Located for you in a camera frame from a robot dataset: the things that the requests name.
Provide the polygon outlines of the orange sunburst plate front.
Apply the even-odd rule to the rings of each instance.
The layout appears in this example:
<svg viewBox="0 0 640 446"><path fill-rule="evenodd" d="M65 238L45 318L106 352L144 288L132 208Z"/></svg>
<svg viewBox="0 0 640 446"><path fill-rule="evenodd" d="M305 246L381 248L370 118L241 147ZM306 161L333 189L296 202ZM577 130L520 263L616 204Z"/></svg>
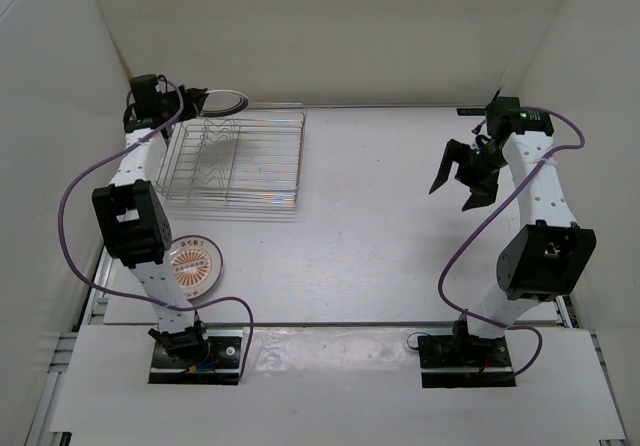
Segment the orange sunburst plate front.
<svg viewBox="0 0 640 446"><path fill-rule="evenodd" d="M205 236L186 235L174 239L169 256L176 280L190 302L213 291L223 276L222 252Z"/></svg>

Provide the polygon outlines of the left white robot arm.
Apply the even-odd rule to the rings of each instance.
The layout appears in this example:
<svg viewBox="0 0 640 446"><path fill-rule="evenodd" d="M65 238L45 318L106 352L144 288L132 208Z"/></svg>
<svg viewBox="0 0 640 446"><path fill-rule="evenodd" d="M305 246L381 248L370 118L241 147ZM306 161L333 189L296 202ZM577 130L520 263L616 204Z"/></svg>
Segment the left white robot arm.
<svg viewBox="0 0 640 446"><path fill-rule="evenodd" d="M123 118L126 152L109 183L92 193L107 252L127 268L152 305L157 326L149 335L171 358L188 366L206 361L210 343L174 274L172 231L154 188L173 124L188 105L184 89L160 90L154 74L130 80Z"/></svg>

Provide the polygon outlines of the green rimmed white plate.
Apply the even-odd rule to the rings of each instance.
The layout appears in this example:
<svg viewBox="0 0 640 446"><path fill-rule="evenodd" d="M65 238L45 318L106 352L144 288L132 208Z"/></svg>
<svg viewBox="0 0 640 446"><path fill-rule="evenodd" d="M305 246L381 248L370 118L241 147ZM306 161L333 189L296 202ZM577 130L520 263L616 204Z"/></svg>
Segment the green rimmed white plate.
<svg viewBox="0 0 640 446"><path fill-rule="evenodd" d="M202 117L220 118L233 116L250 105L242 92L230 89L209 89L200 112Z"/></svg>

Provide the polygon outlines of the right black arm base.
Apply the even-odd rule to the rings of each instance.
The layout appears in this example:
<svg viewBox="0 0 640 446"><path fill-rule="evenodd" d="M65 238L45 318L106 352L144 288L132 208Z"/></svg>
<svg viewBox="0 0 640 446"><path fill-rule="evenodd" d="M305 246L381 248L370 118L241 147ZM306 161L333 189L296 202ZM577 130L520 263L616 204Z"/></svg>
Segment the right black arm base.
<svg viewBox="0 0 640 446"><path fill-rule="evenodd" d="M516 386L505 338L458 344L452 335L419 335L417 348L424 389Z"/></svg>

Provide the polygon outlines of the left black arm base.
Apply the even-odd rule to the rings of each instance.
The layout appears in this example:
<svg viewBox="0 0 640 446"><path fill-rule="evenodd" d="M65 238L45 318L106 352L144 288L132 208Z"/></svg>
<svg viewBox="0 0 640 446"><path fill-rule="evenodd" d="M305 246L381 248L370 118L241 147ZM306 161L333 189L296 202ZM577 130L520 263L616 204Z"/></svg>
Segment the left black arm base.
<svg viewBox="0 0 640 446"><path fill-rule="evenodd" d="M244 332L208 329L208 347L198 361L171 357L159 341L154 344L148 383L157 385L237 385L240 381Z"/></svg>

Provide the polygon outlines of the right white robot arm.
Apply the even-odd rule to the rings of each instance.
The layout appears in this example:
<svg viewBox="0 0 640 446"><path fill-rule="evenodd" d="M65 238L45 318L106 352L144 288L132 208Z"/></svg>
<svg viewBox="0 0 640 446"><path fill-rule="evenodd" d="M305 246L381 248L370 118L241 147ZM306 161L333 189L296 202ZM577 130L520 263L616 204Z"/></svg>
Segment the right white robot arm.
<svg viewBox="0 0 640 446"><path fill-rule="evenodd" d="M554 157L564 148L554 142L557 113L503 96L482 112L473 144L446 144L431 188L455 178L470 191L464 210L487 207L496 202L499 175L507 169L514 190L481 225L516 203L520 229L499 254L495 283L481 302L457 309L467 331L450 339L449 353L464 366L484 355L483 339L503 337L525 312L571 293L596 247L594 231L579 226L559 179Z"/></svg>

